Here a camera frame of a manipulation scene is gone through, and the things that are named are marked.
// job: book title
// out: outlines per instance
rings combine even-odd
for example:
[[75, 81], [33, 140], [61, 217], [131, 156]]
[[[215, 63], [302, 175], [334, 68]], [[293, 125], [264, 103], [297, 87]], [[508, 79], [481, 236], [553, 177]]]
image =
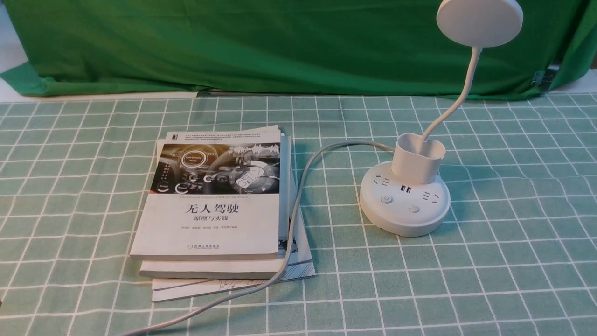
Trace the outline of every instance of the book title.
[[210, 207], [207, 204], [202, 206], [198, 204], [189, 204], [186, 213], [190, 213], [194, 216], [195, 221], [227, 221], [227, 213], [238, 213], [238, 204], [216, 204]]

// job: white cable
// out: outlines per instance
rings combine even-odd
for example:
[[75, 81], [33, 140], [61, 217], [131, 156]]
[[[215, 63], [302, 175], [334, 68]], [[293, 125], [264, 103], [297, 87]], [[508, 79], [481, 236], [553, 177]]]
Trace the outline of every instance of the white cable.
[[450, 106], [449, 109], [447, 109], [442, 115], [440, 115], [439, 118], [437, 118], [425, 130], [425, 133], [423, 133], [423, 136], [421, 136], [420, 142], [419, 142], [418, 147], [417, 147], [418, 154], [421, 154], [421, 152], [423, 151], [425, 142], [427, 141], [427, 138], [429, 137], [429, 135], [431, 134], [431, 132], [433, 132], [433, 130], [435, 129], [435, 127], [438, 127], [439, 124], [441, 124], [454, 111], [456, 111], [460, 107], [460, 105], [462, 105], [462, 103], [468, 97], [469, 92], [470, 92], [470, 87], [473, 85], [473, 77], [475, 76], [475, 69], [477, 68], [477, 63], [479, 62], [479, 56], [481, 55], [481, 51], [482, 50], [483, 50], [482, 48], [478, 48], [478, 47], [473, 47], [472, 48], [473, 54], [470, 57], [469, 69], [466, 72], [466, 79], [464, 81], [464, 88], [462, 89], [462, 92], [460, 93], [460, 96], [458, 97], [458, 99], [456, 99], [456, 101], [454, 102], [454, 104], [452, 104], [452, 106]]
[[[311, 156], [311, 158], [309, 159], [309, 161], [307, 161], [307, 164], [304, 167], [304, 171], [303, 174], [301, 175], [301, 178], [299, 180], [298, 183], [298, 189], [297, 189], [297, 195], [296, 195], [296, 199], [294, 201], [294, 208], [293, 208], [293, 212], [292, 212], [292, 216], [290, 217], [290, 227], [288, 229], [288, 241], [292, 242], [293, 238], [294, 238], [294, 218], [297, 215], [297, 212], [299, 211], [299, 206], [300, 206], [300, 199], [301, 199], [301, 195], [303, 194], [303, 187], [304, 187], [304, 182], [305, 182], [305, 177], [307, 176], [307, 172], [309, 171], [309, 166], [313, 163], [313, 161], [315, 160], [315, 158], [323, 153], [324, 151], [330, 149], [330, 148], [334, 148], [334, 147], [341, 147], [341, 146], [351, 146], [351, 145], [371, 145], [371, 146], [376, 146], [379, 148], [383, 148], [383, 149], [387, 149], [388, 151], [394, 151], [393, 147], [390, 147], [388, 145], [385, 145], [383, 143], [380, 142], [374, 142], [374, 141], [343, 141], [343, 142], [338, 142], [338, 143], [333, 143], [331, 145], [325, 146], [323, 148], [321, 148], [319, 151], [317, 151], [317, 153], [313, 154]], [[286, 254], [284, 256], [284, 261], [282, 262], [282, 267], [280, 267], [280, 269], [278, 270], [278, 272], [271, 278], [269, 279], [267, 282], [262, 283], [261, 285], [258, 285], [256, 287], [253, 288], [249, 288], [246, 289], [244, 291], [238, 291], [238, 292], [233, 292], [232, 294], [229, 294], [225, 297], [216, 299], [208, 304], [206, 304], [205, 306], [198, 308], [186, 315], [180, 316], [176, 319], [170, 320], [170, 321], [166, 321], [166, 322], [162, 322], [156, 325], [152, 325], [152, 326], [147, 326], [145, 328], [140, 328], [134, 331], [129, 331], [129, 332], [125, 332], [123, 334], [120, 334], [119, 336], [136, 336], [136, 335], [141, 335], [141, 334], [145, 334], [147, 332], [150, 331], [156, 331], [162, 328], [166, 328], [175, 324], [178, 324], [182, 321], [185, 321], [187, 319], [190, 319], [191, 317], [194, 317], [198, 314], [203, 313], [204, 311], [215, 307], [221, 303], [224, 303], [226, 301], [230, 301], [232, 299], [238, 298], [238, 297], [243, 297], [245, 295], [249, 295], [249, 294], [253, 294], [255, 292], [261, 291], [263, 289], [266, 289], [267, 287], [269, 287], [269, 285], [273, 284], [274, 282], [278, 281], [278, 279], [282, 276], [282, 274], [284, 273], [284, 270], [286, 269], [286, 265], [288, 264], [288, 259], [290, 258], [290, 253], [291, 253], [292, 249], [286, 249]]]

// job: car dashboard image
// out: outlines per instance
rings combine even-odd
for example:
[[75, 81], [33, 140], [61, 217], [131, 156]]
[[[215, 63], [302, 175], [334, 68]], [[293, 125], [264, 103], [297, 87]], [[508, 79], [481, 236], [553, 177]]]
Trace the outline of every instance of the car dashboard image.
[[279, 192], [279, 143], [164, 145], [151, 193], [272, 194]]

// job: round lamp head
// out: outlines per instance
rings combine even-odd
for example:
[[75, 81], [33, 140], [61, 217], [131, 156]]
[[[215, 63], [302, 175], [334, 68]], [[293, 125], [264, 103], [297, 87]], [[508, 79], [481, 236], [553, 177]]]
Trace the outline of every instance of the round lamp head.
[[518, 35], [522, 9], [516, 0], [444, 0], [436, 19], [439, 30], [452, 41], [490, 48]]

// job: power button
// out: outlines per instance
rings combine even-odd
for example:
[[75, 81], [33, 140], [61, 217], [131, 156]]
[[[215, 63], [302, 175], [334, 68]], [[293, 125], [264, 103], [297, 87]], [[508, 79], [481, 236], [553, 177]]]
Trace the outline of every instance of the power button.
[[392, 202], [392, 200], [393, 200], [392, 196], [387, 196], [387, 195], [386, 195], [386, 196], [382, 196], [382, 197], [381, 197], [381, 202], [382, 202], [383, 204], [388, 204], [388, 203], [391, 203], [391, 202]]

